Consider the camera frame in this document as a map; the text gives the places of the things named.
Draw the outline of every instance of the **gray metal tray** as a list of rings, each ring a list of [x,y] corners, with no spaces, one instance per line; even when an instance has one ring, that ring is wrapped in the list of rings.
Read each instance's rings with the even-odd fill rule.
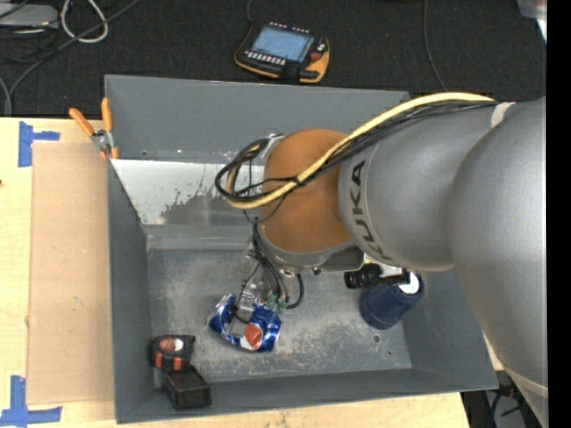
[[[403,92],[108,76],[121,159],[109,163],[116,418],[120,423],[495,388],[484,337],[454,272],[394,328],[368,326],[339,273],[307,276],[269,354],[225,342],[206,318],[240,287],[250,225],[213,174],[253,139],[302,128],[349,133]],[[212,406],[176,410],[146,357],[156,335],[196,336]]]

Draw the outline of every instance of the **black floor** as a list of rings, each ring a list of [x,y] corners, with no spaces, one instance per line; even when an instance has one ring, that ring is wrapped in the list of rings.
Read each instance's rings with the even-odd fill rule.
[[[29,3],[59,11],[63,1]],[[135,0],[95,1],[110,18]],[[96,44],[72,42],[62,30],[16,35],[4,28],[0,78],[12,99],[4,115],[67,117],[75,106],[99,118],[108,73],[260,82],[233,59],[250,26],[248,1],[140,0]],[[328,36],[331,62],[319,86],[506,101],[546,95],[547,46],[516,0],[252,0],[249,10],[253,20],[291,21]],[[100,20],[77,0],[66,21],[80,34]]]

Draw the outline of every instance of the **blue tape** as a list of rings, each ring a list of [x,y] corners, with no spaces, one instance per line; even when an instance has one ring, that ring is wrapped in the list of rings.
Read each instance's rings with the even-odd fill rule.
[[[34,133],[34,128],[26,122],[20,122],[20,150],[18,152],[18,166],[29,167],[32,164],[32,143],[36,140],[59,141],[58,132],[43,131]]]
[[[26,406],[26,379],[13,375],[10,378],[10,408],[3,409],[0,426],[27,428],[28,424],[59,422],[62,407],[45,410],[28,410]]]

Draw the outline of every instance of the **white cable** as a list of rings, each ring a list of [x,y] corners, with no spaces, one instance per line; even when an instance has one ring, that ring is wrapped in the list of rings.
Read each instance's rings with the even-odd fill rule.
[[[99,17],[101,18],[101,21],[105,22],[105,15],[103,14],[103,12],[99,8],[99,6],[97,6],[97,3],[94,0],[87,0],[87,1],[89,2],[89,4],[91,4],[91,6],[93,6],[94,10],[97,12]],[[70,7],[70,2],[71,2],[71,0],[65,0],[65,2],[63,3],[62,12],[60,13],[60,18],[62,21],[62,27],[65,30],[65,33],[67,33],[70,37],[74,38],[75,34],[68,28],[68,25],[65,21],[65,15],[67,14],[68,9]],[[97,38],[79,38],[78,41],[80,41],[81,43],[99,43],[100,41],[102,41],[103,39],[105,39],[107,37],[107,33],[109,33],[109,26],[108,26],[107,22],[105,22],[103,25],[103,33],[99,37],[97,37]]]

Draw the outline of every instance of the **black cable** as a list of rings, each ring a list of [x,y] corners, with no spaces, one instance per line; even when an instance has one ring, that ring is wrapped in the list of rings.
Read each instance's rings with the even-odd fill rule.
[[[426,15],[428,13],[428,0],[424,0],[424,4],[422,6],[423,8],[423,19],[422,19],[422,35],[425,41],[425,49],[426,49],[426,55],[428,56],[428,61],[430,62],[430,68],[432,68],[432,71],[434,73],[434,75],[436,76],[436,79],[438,79],[438,82],[440,83],[440,86],[442,87],[442,89],[444,90],[444,92],[448,92],[448,88],[446,87],[446,85],[444,84],[442,78],[440,77],[440,73],[438,73],[438,69],[436,68],[436,64],[434,63],[434,59],[432,58],[432,53],[430,52],[430,46],[428,45],[428,30],[426,28]]]
[[[19,4],[17,4],[16,6],[14,6],[13,8],[9,9],[6,12],[3,12],[2,14],[0,14],[0,21],[3,18],[6,18],[8,16],[10,16],[10,14],[14,14],[15,12],[21,10],[21,8],[26,5],[29,2],[29,0],[22,0]]]
[[[341,163],[352,157],[354,154],[363,151],[367,147],[370,147],[372,144],[377,143],[381,139],[386,138],[389,135],[397,131],[400,131],[405,127],[414,125],[415,123],[421,121],[422,119],[435,115],[443,115],[454,112],[467,111],[486,106],[495,106],[496,104],[497,104],[496,102],[487,102],[487,101],[486,102],[451,101],[446,103],[430,103],[423,106],[419,106],[412,110],[405,111],[402,114],[393,116],[392,118],[383,122],[382,125],[376,128],[371,128],[366,134],[359,136],[351,140],[350,142],[347,142],[347,144],[345,144],[344,146],[338,148],[332,155],[329,156],[327,160],[325,160],[324,164],[315,173],[313,173],[310,177],[308,177],[302,184],[298,184],[292,190],[282,195],[280,198],[284,199],[288,194],[290,194],[297,188],[308,184],[309,182],[317,179],[318,177],[325,175],[329,170],[339,166]],[[276,189],[272,189],[265,193],[264,192],[251,193],[251,190],[254,187],[257,188],[258,186],[263,185],[265,182],[269,182],[270,180],[275,180],[275,179],[265,179],[260,183],[256,183],[255,185],[249,185],[239,191],[235,190],[237,172],[244,165],[244,163],[251,161],[252,158],[255,158],[266,147],[267,142],[268,139],[266,139],[266,141],[262,143],[261,140],[258,140],[249,144],[226,167],[224,167],[218,173],[218,175],[215,178],[215,186],[217,187],[217,189],[219,189],[222,195],[224,195],[228,199],[231,199],[234,202],[250,202],[262,199],[267,195],[275,192]],[[231,185],[228,186],[229,190],[227,190],[222,187],[221,179],[223,178],[224,175],[226,175],[230,171],[234,171],[235,176]],[[295,177],[280,178],[279,180],[286,182],[294,181]],[[275,213],[276,210],[277,208],[275,208],[272,211],[272,214]]]
[[[252,0],[248,0],[248,4],[246,5],[246,17],[248,18],[248,22],[252,23],[253,19],[250,16],[250,6],[252,5]]]
[[[446,87],[446,85],[444,84],[443,79],[440,76],[440,73],[438,72],[438,69],[436,68],[436,64],[434,63],[434,59],[432,57],[432,53],[430,52],[430,46],[428,44],[428,29],[427,29],[427,14],[428,14],[428,0],[424,0],[424,4],[423,4],[423,18],[422,18],[422,35],[424,38],[424,42],[425,42],[425,50],[426,50],[426,55],[428,56],[428,61],[430,63],[430,68],[432,69],[434,75],[436,76],[436,79],[438,80],[438,83],[440,84],[441,88],[443,89],[444,92],[448,92],[448,87]]]
[[[80,38],[83,38],[87,35],[89,35],[91,32],[101,28],[104,24],[109,23],[111,21],[114,21],[115,19],[117,19],[119,16],[121,16],[123,13],[125,13],[127,10],[129,10],[130,8],[133,7],[133,5],[135,5],[136,3],[138,3],[140,0],[133,0],[131,3],[129,3],[127,6],[125,6],[122,10],[117,11],[116,13],[112,14],[110,17],[106,18],[104,21],[99,22],[98,24],[95,24],[91,29],[87,29],[86,31],[84,31],[83,33],[80,33],[79,35],[76,35],[73,38],[70,38],[68,41],[62,43],[61,45],[59,45],[57,48],[55,48],[51,53],[49,53],[46,57],[44,57],[43,59],[37,61],[36,63],[34,63],[33,65],[31,65],[27,70],[25,70],[12,84],[12,87],[10,87],[8,89],[8,87],[6,86],[4,80],[2,78],[0,78],[0,87],[4,90],[4,93],[6,94],[6,102],[4,104],[4,111],[6,116],[11,116],[12,115],[12,96],[14,94],[14,91],[16,90],[16,88],[20,85],[21,81],[23,79],[25,79],[28,74],[30,74],[31,71],[35,70],[37,67],[39,67],[41,64],[43,64],[45,61],[47,61],[48,59],[52,58],[54,55],[60,53],[63,49],[65,49],[66,47],[68,47],[69,45],[72,45],[73,43],[77,42]]]
[[[303,284],[302,275],[300,273],[297,273],[296,276],[297,276],[297,282],[300,285],[300,294],[297,297],[297,301],[295,303],[292,303],[292,304],[287,306],[288,309],[295,309],[295,308],[299,307],[299,305],[302,304],[302,302],[303,302],[303,296],[305,294],[305,287]]]

